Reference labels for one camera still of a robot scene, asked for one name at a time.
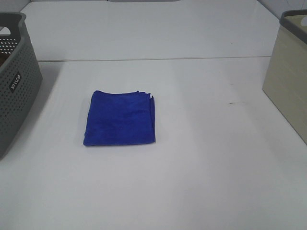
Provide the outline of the beige plastic bin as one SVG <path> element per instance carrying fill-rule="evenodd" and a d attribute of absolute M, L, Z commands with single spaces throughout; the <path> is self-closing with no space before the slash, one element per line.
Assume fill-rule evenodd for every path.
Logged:
<path fill-rule="evenodd" d="M 301 137 L 307 140 L 307 11 L 282 13 L 263 91 Z"/>

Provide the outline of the blue towel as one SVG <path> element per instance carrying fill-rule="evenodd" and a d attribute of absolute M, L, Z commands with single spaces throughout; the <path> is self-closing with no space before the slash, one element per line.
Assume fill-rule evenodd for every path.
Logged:
<path fill-rule="evenodd" d="M 150 93 L 93 93 L 83 140 L 85 146 L 154 142 L 155 101 Z"/>

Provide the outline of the grey perforated plastic basket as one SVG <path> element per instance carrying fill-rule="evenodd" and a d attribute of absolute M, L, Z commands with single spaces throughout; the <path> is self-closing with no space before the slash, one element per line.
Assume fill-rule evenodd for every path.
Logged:
<path fill-rule="evenodd" d="M 1 12 L 0 25 L 0 156 L 7 154 L 42 83 L 42 74 L 21 12 Z"/>

